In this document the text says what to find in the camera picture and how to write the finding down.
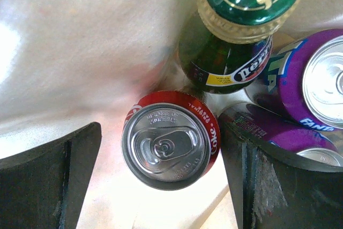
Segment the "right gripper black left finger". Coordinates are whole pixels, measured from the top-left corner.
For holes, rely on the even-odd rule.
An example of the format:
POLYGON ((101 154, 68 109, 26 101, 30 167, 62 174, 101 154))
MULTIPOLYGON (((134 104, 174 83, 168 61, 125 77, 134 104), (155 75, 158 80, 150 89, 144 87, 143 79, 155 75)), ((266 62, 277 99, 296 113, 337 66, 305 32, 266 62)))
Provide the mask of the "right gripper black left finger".
POLYGON ((1 228, 76 228, 101 138, 92 122, 1 159, 1 228))

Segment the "green glass bottle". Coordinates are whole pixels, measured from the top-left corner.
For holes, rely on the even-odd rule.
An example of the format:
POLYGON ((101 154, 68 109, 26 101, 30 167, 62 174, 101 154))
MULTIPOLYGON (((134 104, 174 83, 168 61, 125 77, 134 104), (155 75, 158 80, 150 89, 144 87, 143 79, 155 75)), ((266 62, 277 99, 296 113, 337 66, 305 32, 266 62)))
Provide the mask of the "green glass bottle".
POLYGON ((200 90, 227 94, 250 85, 265 68, 272 35, 299 0, 198 0, 186 23, 178 57, 200 90))

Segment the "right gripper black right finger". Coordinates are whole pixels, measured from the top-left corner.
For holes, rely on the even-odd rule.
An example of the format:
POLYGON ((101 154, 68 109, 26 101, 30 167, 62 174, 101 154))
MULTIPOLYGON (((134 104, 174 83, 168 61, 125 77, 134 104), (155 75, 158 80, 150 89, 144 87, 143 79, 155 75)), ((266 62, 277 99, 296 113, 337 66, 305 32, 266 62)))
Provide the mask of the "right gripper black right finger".
POLYGON ((265 142, 219 118, 239 228, 342 228, 342 168, 265 142))

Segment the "red can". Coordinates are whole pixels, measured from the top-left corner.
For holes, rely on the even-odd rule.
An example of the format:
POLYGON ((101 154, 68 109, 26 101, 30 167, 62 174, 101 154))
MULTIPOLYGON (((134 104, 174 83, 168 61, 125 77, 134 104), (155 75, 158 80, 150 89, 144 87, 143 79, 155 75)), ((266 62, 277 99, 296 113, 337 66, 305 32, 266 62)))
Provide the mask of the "red can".
POLYGON ((127 113, 121 138, 131 172, 160 190, 196 182, 215 163, 220 145, 217 117, 205 98, 182 91, 142 97, 127 113))

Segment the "beige canvas tote bag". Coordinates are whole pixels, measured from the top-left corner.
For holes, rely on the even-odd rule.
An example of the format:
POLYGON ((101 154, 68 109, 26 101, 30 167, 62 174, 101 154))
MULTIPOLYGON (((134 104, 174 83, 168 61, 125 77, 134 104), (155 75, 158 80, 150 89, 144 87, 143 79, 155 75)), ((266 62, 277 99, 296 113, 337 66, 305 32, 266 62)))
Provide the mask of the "beige canvas tote bag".
POLYGON ((1 157, 97 121, 102 143, 78 228, 236 228, 222 159, 159 191, 124 163, 126 113, 178 88, 175 46, 196 0, 1 0, 1 157))

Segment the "purple can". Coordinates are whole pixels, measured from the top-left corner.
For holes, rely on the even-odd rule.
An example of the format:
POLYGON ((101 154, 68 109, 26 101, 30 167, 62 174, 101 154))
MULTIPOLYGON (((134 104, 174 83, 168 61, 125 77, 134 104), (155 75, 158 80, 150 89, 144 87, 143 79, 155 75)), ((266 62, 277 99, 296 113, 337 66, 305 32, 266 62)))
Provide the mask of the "purple can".
POLYGON ((342 166, 342 156, 326 136, 257 105, 246 102, 234 104, 221 113, 219 121, 234 124, 257 138, 303 157, 342 166))
POLYGON ((327 29, 285 46, 246 93, 254 103, 313 130, 342 129, 342 30, 327 29))

